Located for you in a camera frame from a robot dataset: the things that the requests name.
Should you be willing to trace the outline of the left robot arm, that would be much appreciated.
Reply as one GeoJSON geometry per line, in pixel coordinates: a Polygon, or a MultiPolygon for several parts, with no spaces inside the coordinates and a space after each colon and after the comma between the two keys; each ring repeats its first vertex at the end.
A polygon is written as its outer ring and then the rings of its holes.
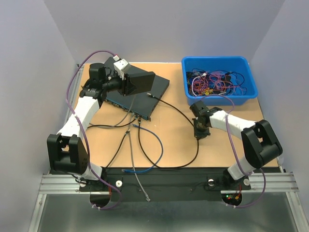
{"type": "Polygon", "coordinates": [[[130,64],[125,60],[117,61],[114,65],[116,74],[111,76],[106,72],[105,64],[90,64],[89,78],[80,91],[76,107],[70,108],[71,116],[57,134],[50,134],[47,138],[51,170],[91,180],[96,190],[106,188],[105,169],[90,162],[85,131],[108,92],[117,91],[128,96],[151,90],[155,74],[147,71],[127,73],[128,66],[130,64]]]}

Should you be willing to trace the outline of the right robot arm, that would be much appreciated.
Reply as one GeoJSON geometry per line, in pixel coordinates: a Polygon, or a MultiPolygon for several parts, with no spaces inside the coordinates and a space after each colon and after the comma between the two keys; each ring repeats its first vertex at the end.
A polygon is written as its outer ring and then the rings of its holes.
{"type": "Polygon", "coordinates": [[[234,135],[241,139],[244,157],[236,158],[236,163],[224,170],[223,185],[232,189],[239,180],[262,168],[283,153],[283,148],[266,120],[251,121],[230,115],[221,108],[208,108],[203,101],[190,106],[193,115],[194,136],[203,139],[210,135],[210,128],[227,132],[229,140],[234,135]]]}

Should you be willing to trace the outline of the small black switch box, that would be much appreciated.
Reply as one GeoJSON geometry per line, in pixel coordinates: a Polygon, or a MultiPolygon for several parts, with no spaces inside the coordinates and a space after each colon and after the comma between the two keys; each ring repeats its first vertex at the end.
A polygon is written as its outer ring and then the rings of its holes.
{"type": "Polygon", "coordinates": [[[133,89],[131,95],[148,92],[152,89],[155,78],[154,72],[140,72],[130,76],[130,83],[133,89]]]}

